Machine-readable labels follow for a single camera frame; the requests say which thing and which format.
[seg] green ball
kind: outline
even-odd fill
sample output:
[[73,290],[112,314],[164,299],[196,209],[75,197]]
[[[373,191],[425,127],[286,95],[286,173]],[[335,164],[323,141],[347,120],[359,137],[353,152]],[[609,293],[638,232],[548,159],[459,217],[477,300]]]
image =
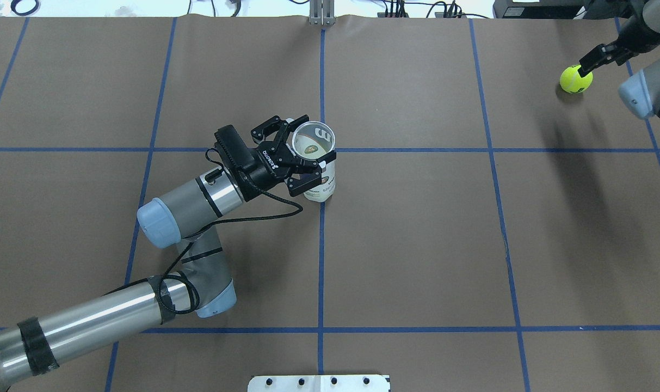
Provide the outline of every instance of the green ball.
[[581,65],[572,65],[562,72],[562,76],[559,77],[559,86],[562,90],[569,94],[576,94],[589,88],[593,82],[593,72],[581,77],[578,72],[580,67]]

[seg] can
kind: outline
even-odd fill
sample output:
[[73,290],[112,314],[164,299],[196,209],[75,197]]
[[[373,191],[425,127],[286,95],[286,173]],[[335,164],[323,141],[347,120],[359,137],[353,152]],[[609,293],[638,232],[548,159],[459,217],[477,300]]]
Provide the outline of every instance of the can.
[[[320,121],[304,122],[292,134],[291,146],[296,154],[306,159],[318,159],[335,149],[335,133]],[[322,203],[335,191],[335,161],[328,163],[322,172],[322,183],[309,191],[305,198]]]

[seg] light blue cap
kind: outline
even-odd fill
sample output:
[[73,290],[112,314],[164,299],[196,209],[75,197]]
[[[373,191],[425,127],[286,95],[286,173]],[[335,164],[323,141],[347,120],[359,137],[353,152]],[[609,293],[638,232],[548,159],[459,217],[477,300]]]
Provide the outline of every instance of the light blue cap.
[[161,199],[155,198],[141,206],[136,218],[149,241],[160,249],[182,239],[175,217]]
[[197,310],[197,315],[200,318],[205,319],[207,317],[223,313],[226,310],[233,308],[233,305],[236,304],[236,301],[238,301],[238,297],[236,297],[236,290],[233,288],[233,280],[231,280],[231,282],[228,283],[228,286],[226,286],[226,288],[223,289],[223,291],[219,293],[216,298]]
[[653,116],[653,105],[646,87],[644,70],[640,70],[621,84],[618,92],[632,114],[640,119],[648,119]]

